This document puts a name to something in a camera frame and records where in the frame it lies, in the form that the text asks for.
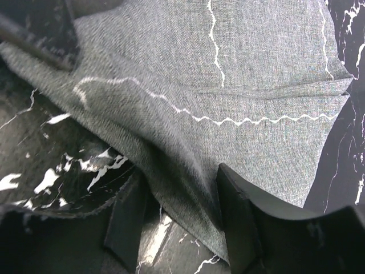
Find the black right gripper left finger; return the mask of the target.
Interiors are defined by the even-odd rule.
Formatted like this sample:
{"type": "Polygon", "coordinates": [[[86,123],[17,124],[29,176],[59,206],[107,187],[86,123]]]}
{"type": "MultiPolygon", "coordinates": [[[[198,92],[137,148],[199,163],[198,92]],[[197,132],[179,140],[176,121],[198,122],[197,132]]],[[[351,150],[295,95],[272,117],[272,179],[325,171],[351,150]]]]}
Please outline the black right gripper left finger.
{"type": "Polygon", "coordinates": [[[1,206],[1,273],[135,273],[148,187],[133,174],[80,217],[1,206]]]}

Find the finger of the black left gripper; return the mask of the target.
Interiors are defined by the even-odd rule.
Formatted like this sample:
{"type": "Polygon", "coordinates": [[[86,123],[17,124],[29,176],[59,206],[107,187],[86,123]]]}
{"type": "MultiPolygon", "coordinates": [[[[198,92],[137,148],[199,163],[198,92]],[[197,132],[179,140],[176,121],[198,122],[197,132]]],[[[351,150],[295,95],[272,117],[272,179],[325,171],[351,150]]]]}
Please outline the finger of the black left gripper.
{"type": "Polygon", "coordinates": [[[58,69],[73,70],[80,47],[71,2],[1,0],[1,41],[58,69]]]}

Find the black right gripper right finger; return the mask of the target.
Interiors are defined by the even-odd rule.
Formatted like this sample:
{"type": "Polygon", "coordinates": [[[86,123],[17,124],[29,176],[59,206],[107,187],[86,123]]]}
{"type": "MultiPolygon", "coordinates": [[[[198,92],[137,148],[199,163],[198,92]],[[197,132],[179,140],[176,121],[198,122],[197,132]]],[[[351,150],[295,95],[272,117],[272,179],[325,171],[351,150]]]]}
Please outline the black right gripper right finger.
{"type": "Polygon", "coordinates": [[[317,214],[251,184],[216,177],[231,273],[363,273],[364,206],[317,214]]]}

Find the grey cloth napkin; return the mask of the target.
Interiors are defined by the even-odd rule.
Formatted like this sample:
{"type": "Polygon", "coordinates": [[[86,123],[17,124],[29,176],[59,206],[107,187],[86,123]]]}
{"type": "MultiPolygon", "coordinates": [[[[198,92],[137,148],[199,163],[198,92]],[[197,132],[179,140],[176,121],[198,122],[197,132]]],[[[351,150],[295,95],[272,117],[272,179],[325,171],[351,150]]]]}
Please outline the grey cloth napkin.
{"type": "Polygon", "coordinates": [[[75,27],[71,73],[9,43],[1,56],[139,167],[212,252],[228,259],[220,163],[303,206],[352,80],[323,1],[123,1],[75,27]]]}

